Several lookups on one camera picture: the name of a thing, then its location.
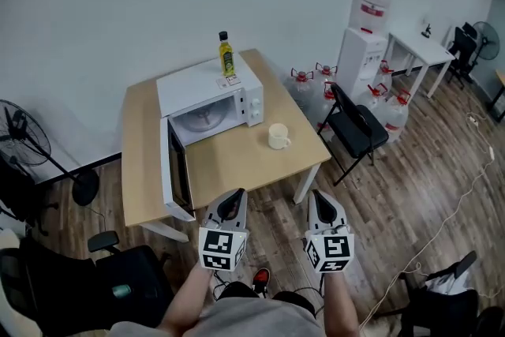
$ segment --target electric fan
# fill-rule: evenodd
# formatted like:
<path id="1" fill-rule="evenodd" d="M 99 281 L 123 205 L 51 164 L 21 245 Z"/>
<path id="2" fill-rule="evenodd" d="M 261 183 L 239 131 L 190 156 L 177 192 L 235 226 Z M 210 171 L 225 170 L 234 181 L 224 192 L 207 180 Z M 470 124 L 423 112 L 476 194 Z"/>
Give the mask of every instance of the electric fan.
<path id="1" fill-rule="evenodd" d="M 49 160 L 72 178 L 72 197 L 78 205 L 90 204 L 98 193 L 100 180 L 95 171 L 86 170 L 74 176 L 65 170 L 51 157 L 51 144 L 38 122 L 16 104 L 1 99 L 0 153 L 21 169 L 21 165 L 39 166 Z"/>
<path id="2" fill-rule="evenodd" d="M 479 21 L 473 25 L 473 28 L 477 31 L 477 51 L 471 66 L 472 68 L 478 63 L 478 58 L 491 61 L 496 58 L 499 53 L 498 33 L 490 24 Z"/>

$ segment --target red shoe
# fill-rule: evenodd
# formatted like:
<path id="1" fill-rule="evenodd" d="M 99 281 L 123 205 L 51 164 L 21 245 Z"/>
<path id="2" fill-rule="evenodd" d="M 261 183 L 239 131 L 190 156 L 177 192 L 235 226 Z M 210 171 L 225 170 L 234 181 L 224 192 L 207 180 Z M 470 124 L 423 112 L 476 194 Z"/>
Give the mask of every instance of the red shoe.
<path id="1" fill-rule="evenodd" d="M 267 286 L 270 281 L 270 271 L 267 268 L 261 268 L 256 272 L 252 278 L 252 289 L 257 294 L 262 294 L 264 298 L 267 297 Z"/>

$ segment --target microwave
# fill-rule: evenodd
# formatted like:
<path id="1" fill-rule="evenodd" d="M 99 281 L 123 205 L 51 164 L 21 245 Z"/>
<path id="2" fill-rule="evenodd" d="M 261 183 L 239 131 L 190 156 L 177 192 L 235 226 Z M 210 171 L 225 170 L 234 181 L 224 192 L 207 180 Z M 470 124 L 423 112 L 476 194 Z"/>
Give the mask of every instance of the microwave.
<path id="1" fill-rule="evenodd" d="M 195 219 L 185 147 L 239 125 L 263 122 L 263 85 L 239 54 L 234 54 L 234 64 L 235 75 L 228 78 L 217 58 L 156 81 L 163 200 L 176 218 Z"/>

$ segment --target yellow bottle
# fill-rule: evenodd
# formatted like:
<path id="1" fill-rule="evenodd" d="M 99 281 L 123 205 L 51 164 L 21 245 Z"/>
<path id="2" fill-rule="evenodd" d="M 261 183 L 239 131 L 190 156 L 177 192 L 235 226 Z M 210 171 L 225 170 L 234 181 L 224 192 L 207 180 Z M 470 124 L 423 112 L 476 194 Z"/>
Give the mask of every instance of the yellow bottle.
<path id="1" fill-rule="evenodd" d="M 223 69 L 223 76 L 230 77 L 235 74 L 234 65 L 234 52 L 231 45 L 228 43 L 228 33 L 221 31 L 219 33 L 221 45 L 219 45 L 219 57 L 221 58 L 221 68 Z"/>

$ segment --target white desk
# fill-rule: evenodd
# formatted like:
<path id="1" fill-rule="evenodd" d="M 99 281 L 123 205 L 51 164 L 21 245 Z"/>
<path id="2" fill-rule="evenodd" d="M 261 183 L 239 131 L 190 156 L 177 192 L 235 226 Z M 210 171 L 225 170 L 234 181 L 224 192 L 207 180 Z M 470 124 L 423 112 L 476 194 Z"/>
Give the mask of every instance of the white desk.
<path id="1" fill-rule="evenodd" d="M 410 89 L 409 102 L 410 100 L 412 100 L 413 95 L 419 89 L 419 86 L 421 85 L 421 82 L 425 78 L 425 74 L 428 71 L 428 68 L 433 65 L 439 65 L 440 63 L 444 64 L 442 70 L 440 71 L 439 76 L 436 78 L 435 83 L 428 92 L 428 98 L 431 98 L 433 92 L 435 92 L 440 81 L 442 80 L 443 75 L 445 75 L 447 69 L 449 69 L 451 61 L 455 58 L 454 55 L 451 54 L 449 51 L 447 51 L 436 41 L 429 38 L 425 38 L 420 33 L 417 33 L 415 31 L 393 30 L 390 32 L 390 34 L 391 34 L 391 41 L 387 46 L 386 55 L 388 55 L 388 57 L 391 56 L 393 47 L 395 46 L 396 43 L 399 43 L 402 47 L 407 49 L 410 53 L 410 58 L 409 61 L 407 62 L 406 67 L 407 76 L 409 76 L 410 72 L 412 72 L 413 63 L 416 58 L 419 58 L 423 63 L 421 71 L 417 75 L 416 81 L 414 81 L 413 86 Z"/>

